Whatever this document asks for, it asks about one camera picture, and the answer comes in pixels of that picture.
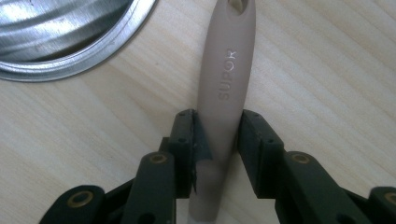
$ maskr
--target light wood surface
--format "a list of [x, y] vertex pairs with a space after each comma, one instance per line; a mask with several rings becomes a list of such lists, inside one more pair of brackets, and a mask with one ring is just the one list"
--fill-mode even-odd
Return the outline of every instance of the light wood surface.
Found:
[[[78, 185], [109, 191], [195, 108], [214, 0], [160, 0], [141, 32], [82, 75], [0, 81], [0, 223], [37, 223]], [[340, 186], [367, 196], [396, 186], [394, 0], [256, 0], [246, 109], [316, 157]], [[177, 202], [185, 223], [187, 200]], [[278, 223], [256, 200], [237, 155], [219, 223]]]

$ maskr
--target shiny metal surface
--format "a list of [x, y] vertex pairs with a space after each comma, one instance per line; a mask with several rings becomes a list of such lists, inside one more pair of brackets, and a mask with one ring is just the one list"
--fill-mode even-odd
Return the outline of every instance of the shiny metal surface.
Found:
[[0, 0], [0, 78], [48, 81], [119, 49], [157, 0]]

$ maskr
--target metal rim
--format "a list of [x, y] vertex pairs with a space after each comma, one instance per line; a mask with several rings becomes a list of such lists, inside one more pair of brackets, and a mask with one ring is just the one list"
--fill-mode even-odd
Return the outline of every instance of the metal rim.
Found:
[[157, 0], [134, 0], [120, 20], [87, 48], [71, 55], [38, 63], [0, 61], [0, 78], [12, 81], [41, 82], [71, 77], [110, 57], [130, 39], [154, 9]]

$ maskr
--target round metal object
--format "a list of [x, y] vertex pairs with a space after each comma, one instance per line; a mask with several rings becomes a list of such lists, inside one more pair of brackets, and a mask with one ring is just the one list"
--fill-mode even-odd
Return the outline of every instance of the round metal object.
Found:
[[291, 158], [294, 161], [297, 161], [297, 162], [302, 163], [302, 164], [309, 163], [309, 158], [306, 157], [305, 155], [302, 155], [302, 154], [294, 154], [294, 155], [291, 156]]
[[0, 2], [0, 78], [37, 82], [85, 71], [133, 36], [156, 2]]
[[155, 154], [155, 155], [151, 156], [149, 158], [149, 160], [152, 163], [158, 164], [158, 163], [163, 163], [163, 162], [167, 161], [168, 158], [166, 156], [164, 156], [163, 154]]
[[67, 206], [71, 208], [79, 208], [89, 203], [93, 199], [93, 193], [88, 190], [83, 190], [73, 194], [67, 200]]
[[387, 199], [388, 202], [392, 203], [393, 205], [396, 205], [396, 193], [393, 192], [386, 193], [385, 198]]

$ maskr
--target tabletop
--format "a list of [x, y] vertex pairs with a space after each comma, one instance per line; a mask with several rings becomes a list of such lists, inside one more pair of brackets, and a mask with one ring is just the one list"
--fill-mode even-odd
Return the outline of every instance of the tabletop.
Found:
[[[133, 178], [177, 112], [195, 108], [214, 0], [159, 0], [140, 32], [78, 76], [0, 81], [0, 223], [37, 223], [63, 192]], [[311, 154], [343, 188], [396, 186], [396, 2], [256, 0], [245, 108], [286, 150]], [[177, 200], [185, 223], [188, 200]], [[218, 223], [278, 223], [238, 155]]]

